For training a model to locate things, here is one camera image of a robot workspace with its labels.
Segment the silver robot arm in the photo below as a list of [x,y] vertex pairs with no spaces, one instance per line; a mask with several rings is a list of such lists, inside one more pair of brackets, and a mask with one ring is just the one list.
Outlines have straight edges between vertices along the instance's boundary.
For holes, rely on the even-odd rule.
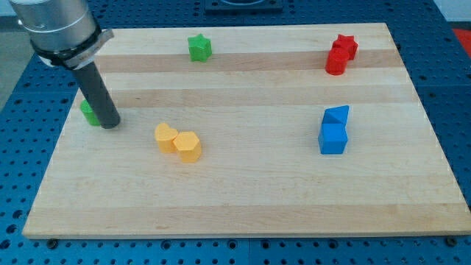
[[18,23],[45,64],[81,69],[114,37],[103,30],[86,0],[10,0]]

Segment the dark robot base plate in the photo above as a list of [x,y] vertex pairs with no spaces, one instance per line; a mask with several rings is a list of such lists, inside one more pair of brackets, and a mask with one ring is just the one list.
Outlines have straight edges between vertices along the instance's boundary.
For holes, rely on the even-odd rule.
[[283,0],[204,0],[207,14],[222,13],[279,13],[283,10]]

